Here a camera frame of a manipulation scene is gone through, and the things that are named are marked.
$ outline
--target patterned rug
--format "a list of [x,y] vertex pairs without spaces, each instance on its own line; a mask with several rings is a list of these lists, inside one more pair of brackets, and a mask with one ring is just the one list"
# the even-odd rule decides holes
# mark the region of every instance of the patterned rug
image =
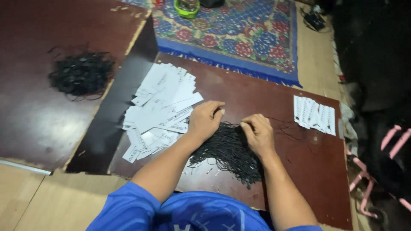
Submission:
[[297,77],[296,6],[288,0],[226,0],[201,7],[193,19],[177,15],[172,0],[156,7],[151,0],[124,0],[152,8],[162,52],[301,87]]

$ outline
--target beige floor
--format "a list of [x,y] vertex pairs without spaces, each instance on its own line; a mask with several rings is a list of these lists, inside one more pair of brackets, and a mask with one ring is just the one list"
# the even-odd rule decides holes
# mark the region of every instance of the beige floor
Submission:
[[[298,15],[298,78],[303,90],[346,102],[337,83],[331,42],[332,33],[309,30]],[[0,165],[0,230],[84,230],[103,207],[107,194],[124,183],[115,176],[56,171],[44,177]],[[353,209],[354,230],[363,230],[359,220],[364,218],[357,218]]]

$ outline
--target pile of black string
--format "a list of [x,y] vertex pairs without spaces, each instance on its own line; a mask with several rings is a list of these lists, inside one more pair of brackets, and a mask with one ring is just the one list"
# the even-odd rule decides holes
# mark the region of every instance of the pile of black string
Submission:
[[217,167],[229,171],[243,184],[261,181],[261,162],[250,150],[247,138],[238,124],[222,122],[214,135],[200,146],[190,158],[190,166],[214,158]]
[[85,51],[54,63],[55,71],[48,74],[51,86],[66,93],[66,96],[75,96],[75,99],[70,99],[72,101],[80,101],[88,95],[97,95],[88,100],[101,98],[114,66],[108,52]]

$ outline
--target pink chair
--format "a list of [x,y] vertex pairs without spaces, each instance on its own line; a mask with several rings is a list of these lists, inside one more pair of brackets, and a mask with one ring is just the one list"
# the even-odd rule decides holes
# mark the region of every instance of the pink chair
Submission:
[[[384,148],[387,146],[388,142],[391,140],[391,138],[394,136],[394,134],[397,131],[400,131],[401,127],[398,125],[395,125],[394,128],[392,128],[391,130],[388,131],[388,133],[386,134],[386,136],[384,137],[384,139],[381,142],[381,151],[384,150]],[[394,158],[394,156],[398,153],[398,151],[401,149],[401,147],[404,145],[404,143],[408,140],[408,138],[411,136],[411,128],[408,129],[402,136],[401,138],[398,140],[398,142],[395,144],[395,146],[392,148],[392,150],[390,151],[390,158]],[[374,186],[374,183],[376,183],[375,179],[372,178],[372,176],[370,176],[370,174],[367,172],[367,167],[366,165],[360,161],[359,158],[357,157],[353,157],[353,154],[347,150],[347,156],[350,157],[350,159],[352,159],[352,161],[358,165],[362,171],[357,175],[357,177],[353,180],[353,182],[350,184],[350,192],[352,192],[355,187],[357,186],[357,184],[359,183],[359,181],[363,178],[366,177],[369,180],[367,189],[364,193],[364,197],[363,200],[361,202],[361,206],[360,206],[360,211],[362,214],[368,216],[368,217],[372,217],[375,219],[383,219],[382,217],[380,217],[381,215],[378,215],[376,213],[372,213],[370,211],[366,211],[365,210],[365,205],[368,202],[368,198],[369,195],[371,193],[371,190]],[[399,202],[406,207],[408,210],[411,211],[411,205],[409,202],[407,202],[404,199],[399,199]]]

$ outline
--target plastic container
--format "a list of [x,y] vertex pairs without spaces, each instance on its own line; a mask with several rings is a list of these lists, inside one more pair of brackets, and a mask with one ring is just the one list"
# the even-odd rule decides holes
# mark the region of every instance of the plastic container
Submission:
[[178,8],[178,1],[179,0],[174,0],[174,8],[177,11],[179,16],[183,18],[194,18],[196,16],[197,12],[200,9],[200,1],[197,1],[197,8],[195,11],[192,11],[192,12],[185,11],[185,10]]

